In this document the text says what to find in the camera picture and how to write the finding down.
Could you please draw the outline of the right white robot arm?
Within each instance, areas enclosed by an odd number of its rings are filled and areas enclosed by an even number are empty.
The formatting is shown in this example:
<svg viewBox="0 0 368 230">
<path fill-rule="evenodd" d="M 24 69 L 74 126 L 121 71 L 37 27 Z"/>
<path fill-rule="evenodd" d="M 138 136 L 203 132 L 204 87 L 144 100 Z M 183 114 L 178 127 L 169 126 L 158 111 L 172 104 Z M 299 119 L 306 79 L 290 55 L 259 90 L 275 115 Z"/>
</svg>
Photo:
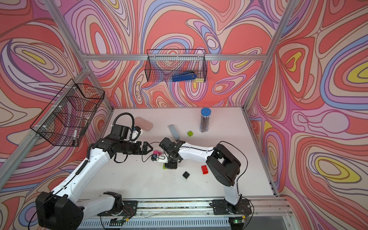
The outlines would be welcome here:
<svg viewBox="0 0 368 230">
<path fill-rule="evenodd" d="M 215 147 L 200 147 L 185 141 L 172 142 L 164 138 L 159 147 L 165 153 L 168 162 L 165 168 L 177 169 L 183 160 L 192 160 L 205 164 L 218 182 L 224 186 L 225 201 L 235 206 L 239 203 L 237 178 L 241 162 L 222 144 Z"/>
</svg>

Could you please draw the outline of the pink lego brick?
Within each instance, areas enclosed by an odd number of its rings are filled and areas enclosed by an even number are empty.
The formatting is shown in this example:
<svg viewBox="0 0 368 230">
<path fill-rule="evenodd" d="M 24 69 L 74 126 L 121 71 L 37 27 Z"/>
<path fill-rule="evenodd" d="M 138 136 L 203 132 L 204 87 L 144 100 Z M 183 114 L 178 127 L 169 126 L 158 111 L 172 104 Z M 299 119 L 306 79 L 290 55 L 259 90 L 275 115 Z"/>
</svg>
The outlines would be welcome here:
<svg viewBox="0 0 368 230">
<path fill-rule="evenodd" d="M 159 155 L 159 156 L 161 155 L 161 153 L 160 153 L 159 151 L 157 151 L 157 150 L 154 150 L 154 151 L 153 151 L 153 154 L 154 154 L 154 155 Z"/>
</svg>

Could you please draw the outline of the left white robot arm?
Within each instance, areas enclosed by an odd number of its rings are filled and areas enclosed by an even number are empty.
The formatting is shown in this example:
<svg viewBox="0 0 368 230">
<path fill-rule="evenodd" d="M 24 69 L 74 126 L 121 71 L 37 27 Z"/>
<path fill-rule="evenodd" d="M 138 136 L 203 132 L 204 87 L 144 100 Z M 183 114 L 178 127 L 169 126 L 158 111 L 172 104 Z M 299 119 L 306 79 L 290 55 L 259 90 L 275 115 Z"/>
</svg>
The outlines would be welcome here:
<svg viewBox="0 0 368 230">
<path fill-rule="evenodd" d="M 75 230 L 80 224 L 98 214 L 119 215 L 125 212 L 122 196 L 104 192 L 95 199 L 79 201 L 82 192 L 98 171 L 118 153 L 147 155 L 153 151 L 148 142 L 119 139 L 99 139 L 87 149 L 79 166 L 50 192 L 42 192 L 35 201 L 38 224 L 49 230 Z"/>
</svg>

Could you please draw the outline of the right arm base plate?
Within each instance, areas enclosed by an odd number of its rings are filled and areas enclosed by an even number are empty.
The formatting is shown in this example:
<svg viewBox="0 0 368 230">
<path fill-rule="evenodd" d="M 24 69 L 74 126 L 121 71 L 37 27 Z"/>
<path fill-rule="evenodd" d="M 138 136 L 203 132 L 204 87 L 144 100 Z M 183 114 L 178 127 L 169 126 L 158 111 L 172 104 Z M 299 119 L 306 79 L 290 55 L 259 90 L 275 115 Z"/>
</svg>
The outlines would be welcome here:
<svg viewBox="0 0 368 230">
<path fill-rule="evenodd" d="M 209 204 L 213 208 L 214 215 L 243 215 L 249 216 L 252 212 L 252 205 L 247 199 L 240 199 L 236 205 L 232 205 L 225 199 L 215 199 Z"/>
</svg>

